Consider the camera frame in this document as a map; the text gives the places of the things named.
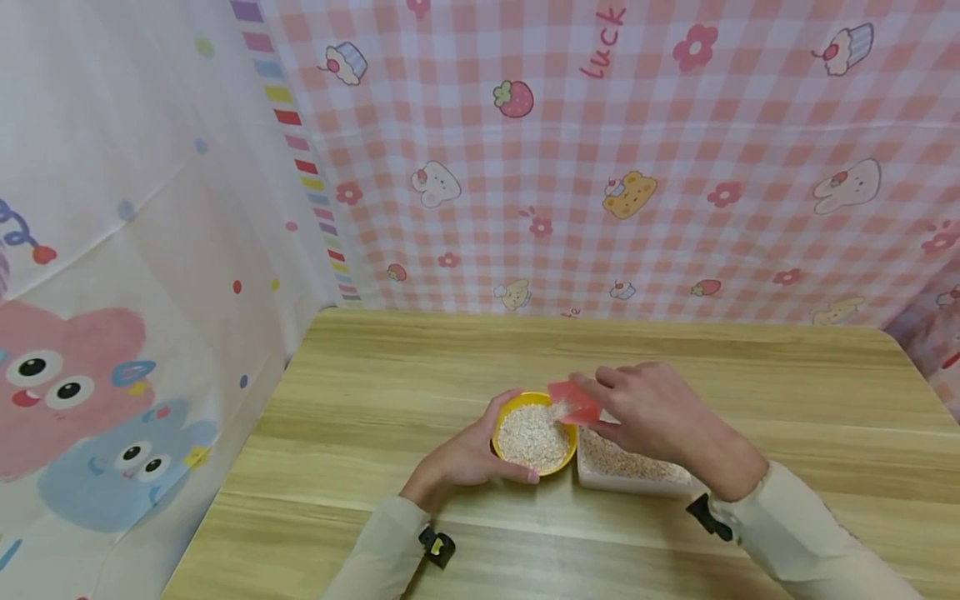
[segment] cartoon eye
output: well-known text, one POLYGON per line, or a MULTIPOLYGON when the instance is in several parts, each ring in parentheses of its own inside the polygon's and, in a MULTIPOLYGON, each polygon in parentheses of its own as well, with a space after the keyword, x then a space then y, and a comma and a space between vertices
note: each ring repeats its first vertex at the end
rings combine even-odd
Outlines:
POLYGON ((63 357, 53 350, 31 350, 20 355, 7 367, 7 381, 20 388, 30 388, 53 379, 63 368, 63 357))
POLYGON ((74 375, 61 379, 47 392, 47 406, 53 409, 73 408, 93 394, 93 379, 74 375))
POLYGON ((170 456, 166 454, 153 456, 149 461, 147 461, 147 464, 140 469, 140 472, 136 474, 136 478, 143 483, 154 481, 160 475, 162 475, 169 466, 170 456))
POLYGON ((153 447, 147 441, 130 444, 126 450, 117 456, 117 460, 113 461, 113 465, 117 467, 118 470, 127 470, 130 467, 136 467, 150 456, 150 450, 152 449, 153 447))

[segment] wood grain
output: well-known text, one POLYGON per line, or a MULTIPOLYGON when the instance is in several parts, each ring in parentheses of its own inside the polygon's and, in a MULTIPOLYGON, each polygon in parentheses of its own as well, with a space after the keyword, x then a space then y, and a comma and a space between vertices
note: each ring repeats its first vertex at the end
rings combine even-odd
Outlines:
MULTIPOLYGON (((666 324, 328 310, 319 315, 165 600, 316 598, 370 511, 505 389, 666 360, 926 598, 960 598, 960 428, 897 344, 851 327, 666 324)), ((466 490, 457 541, 407 597, 783 598, 671 500, 466 490)))

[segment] sleeve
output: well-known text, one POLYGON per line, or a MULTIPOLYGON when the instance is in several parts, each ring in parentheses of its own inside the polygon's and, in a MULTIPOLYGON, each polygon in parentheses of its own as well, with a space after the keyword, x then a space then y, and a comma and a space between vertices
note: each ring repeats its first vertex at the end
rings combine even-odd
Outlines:
POLYGON ((384 500, 321 600, 397 600, 423 558, 418 536, 429 520, 406 498, 384 500))
POLYGON ((733 530, 750 558, 798 600, 922 600, 783 465, 771 462, 742 500, 712 497, 709 509, 733 530))

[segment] white backdrop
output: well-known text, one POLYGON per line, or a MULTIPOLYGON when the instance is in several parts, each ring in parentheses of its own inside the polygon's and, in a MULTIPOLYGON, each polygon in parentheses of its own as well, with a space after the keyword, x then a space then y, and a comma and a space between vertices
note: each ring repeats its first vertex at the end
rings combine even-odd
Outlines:
POLYGON ((0 2, 0 597, 156 598, 333 304, 246 52, 227 2, 0 2), (31 356, 45 372, 29 373, 31 356), (153 370, 124 387, 119 360, 153 370), (81 391, 54 397, 71 376, 81 391), (131 440, 103 434, 123 421, 117 435, 155 446, 143 461, 170 463, 156 480, 149 462, 120 474, 110 452, 131 440), (51 448, 84 438, 73 458, 92 470, 69 452, 49 466, 51 448), (98 503, 136 521, 164 493, 129 532, 96 531, 122 527, 98 503))

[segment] black wrist strap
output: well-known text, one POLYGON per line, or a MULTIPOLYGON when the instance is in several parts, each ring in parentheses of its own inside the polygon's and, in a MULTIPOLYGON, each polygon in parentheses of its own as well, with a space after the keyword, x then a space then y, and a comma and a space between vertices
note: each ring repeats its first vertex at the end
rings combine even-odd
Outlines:
POLYGON ((439 568, 444 568, 450 562, 457 549, 457 544, 447 534, 438 534, 429 525, 420 533, 420 545, 426 551, 426 558, 439 568))
POLYGON ((733 529, 713 518, 713 515, 710 513, 709 502, 709 496, 704 494, 694 500, 690 506, 686 507, 686 511, 700 521, 700 524, 707 530, 707 533, 711 535, 716 534, 716 536, 723 541, 733 540, 733 529))

